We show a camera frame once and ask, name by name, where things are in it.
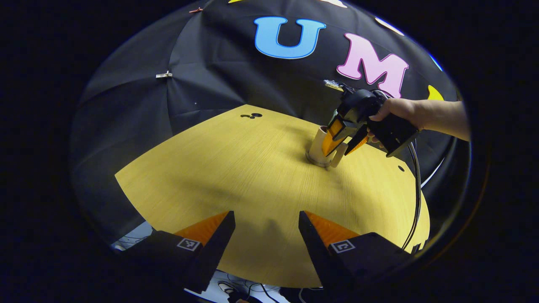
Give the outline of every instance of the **sneaker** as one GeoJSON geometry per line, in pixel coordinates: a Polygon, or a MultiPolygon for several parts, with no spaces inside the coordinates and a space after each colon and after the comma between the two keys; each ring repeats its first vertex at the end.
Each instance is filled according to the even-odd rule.
{"type": "Polygon", "coordinates": [[[219,282],[217,282],[217,285],[219,285],[219,288],[221,288],[221,290],[224,291],[227,294],[233,293],[233,292],[238,292],[238,289],[235,288],[234,286],[232,286],[232,284],[230,284],[228,282],[219,281],[219,282]]]}

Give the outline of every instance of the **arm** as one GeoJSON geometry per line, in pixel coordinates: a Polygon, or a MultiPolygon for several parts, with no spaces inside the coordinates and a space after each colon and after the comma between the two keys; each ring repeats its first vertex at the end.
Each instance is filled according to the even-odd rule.
{"type": "Polygon", "coordinates": [[[418,130],[435,130],[470,141],[466,110],[462,101],[387,99],[380,111],[369,118],[382,121],[389,113],[404,118],[418,130]]]}

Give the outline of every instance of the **wooden table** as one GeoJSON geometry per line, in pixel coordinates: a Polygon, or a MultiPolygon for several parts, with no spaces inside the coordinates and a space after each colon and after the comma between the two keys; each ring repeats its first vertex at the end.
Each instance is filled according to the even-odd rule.
{"type": "MultiPolygon", "coordinates": [[[[402,246],[412,225],[415,185],[404,162],[367,144],[337,168],[311,164],[305,152],[318,127],[243,105],[161,143],[116,179],[156,230],[175,233],[233,210],[236,230],[220,270],[269,285],[319,287],[298,230],[299,212],[402,246]],[[240,117],[252,113],[262,117],[240,117]]],[[[409,252],[429,236],[424,197],[421,202],[409,252]]]]}

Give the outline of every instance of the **letter m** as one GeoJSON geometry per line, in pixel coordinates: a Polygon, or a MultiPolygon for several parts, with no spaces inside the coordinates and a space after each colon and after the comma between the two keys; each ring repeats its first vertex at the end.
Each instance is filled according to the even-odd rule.
{"type": "Polygon", "coordinates": [[[400,98],[400,88],[404,72],[409,67],[408,63],[395,54],[389,54],[384,59],[378,60],[370,41],[352,33],[346,33],[344,36],[350,40],[350,50],[344,65],[337,67],[339,74],[355,80],[361,79],[359,69],[363,62],[365,80],[369,85],[385,74],[385,79],[378,84],[378,88],[394,98],[400,98]]]}

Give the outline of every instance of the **blue letter u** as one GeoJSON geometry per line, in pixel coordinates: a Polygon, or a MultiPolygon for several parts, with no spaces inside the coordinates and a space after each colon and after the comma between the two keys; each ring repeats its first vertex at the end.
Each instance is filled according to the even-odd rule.
{"type": "Polygon", "coordinates": [[[257,34],[254,44],[261,53],[270,57],[281,59],[304,58],[314,52],[318,32],[325,29],[326,25],[309,19],[298,19],[296,23],[301,25],[301,39],[296,46],[283,46],[277,41],[281,24],[288,20],[283,17],[261,17],[254,21],[257,27],[257,34]]]}

